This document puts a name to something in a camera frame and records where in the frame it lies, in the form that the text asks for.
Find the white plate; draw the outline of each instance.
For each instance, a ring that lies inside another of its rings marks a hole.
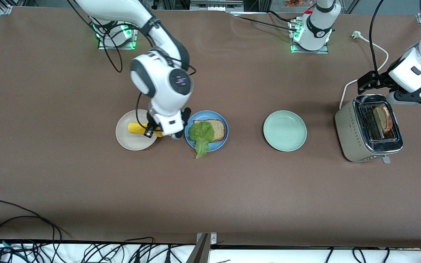
[[[141,123],[148,123],[147,110],[139,110],[137,112],[139,121]],[[142,134],[134,134],[128,131],[130,122],[137,122],[136,111],[132,110],[121,117],[117,124],[117,140],[124,148],[131,151],[140,151],[149,147],[157,140],[157,136],[152,135],[152,138],[147,138]]]

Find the light green plate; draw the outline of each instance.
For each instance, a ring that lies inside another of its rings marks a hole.
[[[264,122],[264,137],[272,147],[279,151],[297,150],[306,141],[306,133],[303,120],[291,111],[276,111]]]

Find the toast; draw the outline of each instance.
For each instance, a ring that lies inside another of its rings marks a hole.
[[[225,138],[225,125],[222,121],[219,120],[205,120],[205,121],[194,121],[193,124],[200,122],[208,122],[212,125],[214,129],[214,142],[223,141]]]
[[[388,108],[385,105],[376,106],[373,108],[373,114],[375,115],[376,123],[378,126],[383,128],[383,133],[389,133],[394,123]]]

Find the lettuce leaf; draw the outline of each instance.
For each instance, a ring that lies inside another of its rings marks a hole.
[[[189,138],[196,143],[196,159],[206,155],[209,142],[214,141],[214,133],[214,128],[209,122],[199,122],[189,128]]]

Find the toaster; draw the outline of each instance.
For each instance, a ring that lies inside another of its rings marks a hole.
[[[382,105],[389,110],[393,122],[387,133],[373,112],[373,108]],[[383,95],[356,97],[335,114],[335,126],[342,151],[349,161],[365,162],[382,158],[383,163],[388,164],[391,162],[389,155],[402,149],[402,136],[396,117]]]

